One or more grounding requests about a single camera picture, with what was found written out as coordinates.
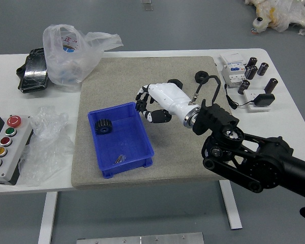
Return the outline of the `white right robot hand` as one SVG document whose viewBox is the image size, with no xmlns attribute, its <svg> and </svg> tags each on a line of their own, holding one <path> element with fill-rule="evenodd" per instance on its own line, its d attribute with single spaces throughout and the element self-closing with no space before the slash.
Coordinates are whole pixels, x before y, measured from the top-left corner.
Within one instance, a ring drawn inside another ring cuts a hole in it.
<svg viewBox="0 0 305 244">
<path fill-rule="evenodd" d="M 160 110 L 147 110 L 147 100 L 156 101 Z M 200 106 L 192 104 L 191 99 L 175 83 L 157 83 L 143 86 L 136 96 L 135 109 L 150 123 L 167 123 L 176 115 L 183 125 L 191 128 L 200 111 Z"/>
</svg>

